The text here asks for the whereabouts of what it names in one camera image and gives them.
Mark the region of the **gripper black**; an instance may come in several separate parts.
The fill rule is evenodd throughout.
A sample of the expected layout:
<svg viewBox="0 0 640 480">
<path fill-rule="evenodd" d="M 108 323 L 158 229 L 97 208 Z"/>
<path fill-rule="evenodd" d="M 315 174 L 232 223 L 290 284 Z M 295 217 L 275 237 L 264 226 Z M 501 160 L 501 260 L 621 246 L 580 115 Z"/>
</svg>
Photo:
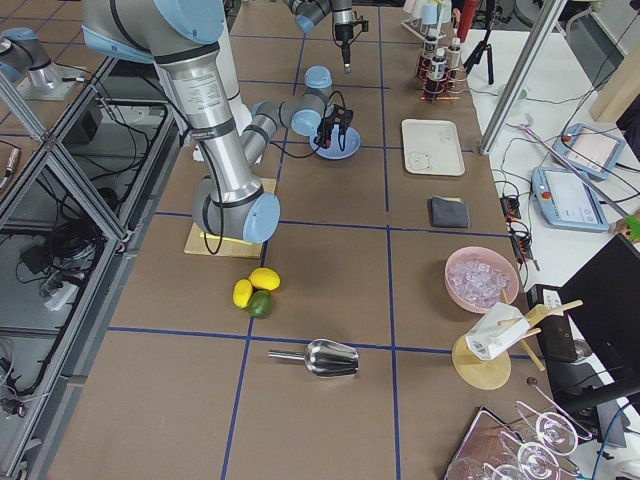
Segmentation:
<svg viewBox="0 0 640 480">
<path fill-rule="evenodd" d="M 334 23 L 333 37 L 335 44 L 340 48 L 343 60 L 344 73 L 350 73 L 350 48 L 355 40 L 354 29 L 361 24 L 361 21 L 351 21 L 349 23 Z"/>
<path fill-rule="evenodd" d="M 331 112 L 323 118 L 317 130 L 315 144 L 322 148 L 325 142 L 331 143 L 331 132 L 334 127 L 338 127 L 339 133 L 345 133 L 354 117 L 354 112 L 344 106 L 333 104 Z"/>
</svg>

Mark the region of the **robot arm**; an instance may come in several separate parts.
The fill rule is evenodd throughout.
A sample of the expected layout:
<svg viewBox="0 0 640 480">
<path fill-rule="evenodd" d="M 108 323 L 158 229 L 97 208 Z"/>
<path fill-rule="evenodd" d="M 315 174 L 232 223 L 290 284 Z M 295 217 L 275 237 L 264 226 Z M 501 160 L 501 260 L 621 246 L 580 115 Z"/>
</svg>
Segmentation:
<svg viewBox="0 0 640 480">
<path fill-rule="evenodd" d="M 340 49 L 345 74 L 352 71 L 351 46 L 363 32 L 369 31 L 369 21 L 353 10 L 351 0 L 288 0 L 289 11 L 299 30 L 310 33 L 325 18 L 332 21 L 332 40 Z"/>
<path fill-rule="evenodd" d="M 219 237 L 262 243 L 280 218 L 277 197 L 253 171 L 275 133 L 291 128 L 327 148 L 344 135 L 353 113 L 336 105 L 324 66 L 305 74 L 299 99 L 255 106 L 238 129 L 231 104 L 239 92 L 221 1 L 85 1 L 86 45 L 105 55 L 153 64 L 165 77 L 164 92 L 199 146 L 209 174 L 199 184 L 193 219 Z"/>
</svg>

